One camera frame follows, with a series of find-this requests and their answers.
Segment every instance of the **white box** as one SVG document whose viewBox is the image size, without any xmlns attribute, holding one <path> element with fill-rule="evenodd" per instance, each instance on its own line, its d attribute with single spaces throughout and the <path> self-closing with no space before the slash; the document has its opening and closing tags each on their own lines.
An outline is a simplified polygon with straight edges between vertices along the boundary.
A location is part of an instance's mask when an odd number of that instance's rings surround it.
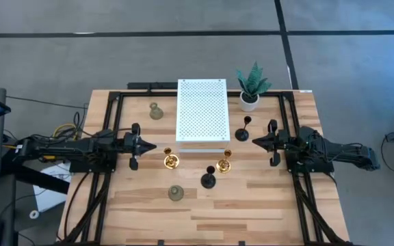
<svg viewBox="0 0 394 246">
<path fill-rule="evenodd" d="M 230 140 L 226 79 L 179 79 L 179 152 L 223 152 Z"/>
</svg>

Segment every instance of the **concrete floor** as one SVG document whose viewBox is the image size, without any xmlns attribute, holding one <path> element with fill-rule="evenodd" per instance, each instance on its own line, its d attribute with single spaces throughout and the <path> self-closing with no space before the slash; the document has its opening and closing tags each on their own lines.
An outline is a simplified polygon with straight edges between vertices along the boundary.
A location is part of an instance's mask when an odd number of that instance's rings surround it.
<svg viewBox="0 0 394 246">
<path fill-rule="evenodd" d="M 394 1 L 282 0 L 288 30 L 394 29 Z M 0 0 L 0 32 L 277 30 L 268 0 Z M 313 90 L 330 141 L 361 142 L 380 157 L 394 131 L 394 36 L 290 37 L 300 89 Z M 264 67 L 274 89 L 291 88 L 278 36 L 181 38 L 0 38 L 0 87 L 23 96 L 82 106 L 93 89 L 128 82 L 226 78 Z M 74 109 L 8 99 L 5 127 L 24 137 L 49 134 Z M 394 143 L 384 154 L 394 167 Z M 394 173 L 336 163 L 341 205 L 351 240 L 394 245 Z M 18 196 L 31 193 L 19 185 Z M 62 207 L 27 218 L 34 200 L 17 204 L 16 227 L 37 245 L 55 239 Z M 20 245 L 29 245 L 20 239 Z"/>
</svg>

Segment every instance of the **white pot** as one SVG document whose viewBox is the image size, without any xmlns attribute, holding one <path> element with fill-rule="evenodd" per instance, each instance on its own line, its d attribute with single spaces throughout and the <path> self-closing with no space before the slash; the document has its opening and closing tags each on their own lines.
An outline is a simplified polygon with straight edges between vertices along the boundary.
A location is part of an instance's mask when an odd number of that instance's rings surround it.
<svg viewBox="0 0 394 246">
<path fill-rule="evenodd" d="M 241 100 L 239 106 L 241 107 L 241 110 L 242 110 L 242 111 L 246 111 L 246 112 L 253 111 L 253 109 L 256 108 L 256 107 L 258 106 L 258 103 L 259 103 L 259 95 L 257 95 L 257 96 L 258 96 L 258 99 L 257 99 L 256 102 L 248 103 L 248 102 L 244 102 L 244 100 L 243 100 L 243 93 L 244 93 L 244 92 L 241 92 L 241 94 L 239 95 L 239 99 Z"/>
</svg>

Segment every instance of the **wooden tabletop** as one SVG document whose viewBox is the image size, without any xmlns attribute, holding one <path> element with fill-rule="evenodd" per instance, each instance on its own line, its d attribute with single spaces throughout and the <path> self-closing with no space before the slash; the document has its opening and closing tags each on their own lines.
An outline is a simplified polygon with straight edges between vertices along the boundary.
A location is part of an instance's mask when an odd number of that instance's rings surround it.
<svg viewBox="0 0 394 246">
<path fill-rule="evenodd" d="M 103 125 L 108 90 L 94 90 L 90 99 L 84 130 L 100 131 Z M 310 92 L 294 91 L 301 126 L 321 132 L 314 96 Z M 156 102 L 163 109 L 160 120 L 149 117 L 149 104 Z M 291 132 L 294 133 L 289 104 L 286 102 Z M 206 167 L 215 166 L 223 154 L 177 153 L 175 149 L 176 98 L 126 97 L 120 128 L 134 122 L 141 126 L 141 137 L 157 148 L 138 159 L 139 169 L 129 168 L 129 154 L 121 154 L 116 172 L 112 174 L 101 244 L 155 245 L 165 240 L 166 245 L 302 245 L 302 233 L 291 174 L 284 154 L 278 167 L 270 167 L 268 154 L 251 140 L 267 133 L 271 119 L 282 120 L 278 99 L 261 97 L 253 112 L 239 108 L 239 98 L 228 98 L 232 151 L 232 170 L 227 174 L 216 171 L 217 184 L 205 189 L 200 178 Z M 235 139 L 235 131 L 244 126 L 244 116 L 252 122 L 247 126 L 249 140 Z M 176 169 L 163 165 L 163 149 L 170 147 L 180 158 Z M 76 174 L 70 184 L 67 201 L 83 174 Z M 337 188 L 324 174 L 312 174 L 317 207 L 331 228 L 342 239 L 349 240 Z M 73 228 L 86 210 L 92 175 L 82 184 L 70 211 L 68 230 Z M 173 202 L 168 188 L 180 185 L 184 198 Z M 311 215 L 307 212 L 310 237 L 315 240 Z M 63 237 L 63 222 L 59 236 Z M 93 239 L 96 214 L 91 223 Z"/>
</svg>

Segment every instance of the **green plant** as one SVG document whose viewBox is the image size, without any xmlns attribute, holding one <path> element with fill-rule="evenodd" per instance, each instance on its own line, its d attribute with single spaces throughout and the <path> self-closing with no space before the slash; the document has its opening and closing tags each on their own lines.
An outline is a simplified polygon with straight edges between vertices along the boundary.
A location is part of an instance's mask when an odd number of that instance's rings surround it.
<svg viewBox="0 0 394 246">
<path fill-rule="evenodd" d="M 243 89 L 243 100 L 247 103 L 254 103 L 257 100 L 257 95 L 266 92 L 271 86 L 267 82 L 267 78 L 261 79 L 263 76 L 263 69 L 258 67 L 258 63 L 253 64 L 249 77 L 245 79 L 241 71 L 237 70 L 237 78 L 239 85 Z"/>
</svg>

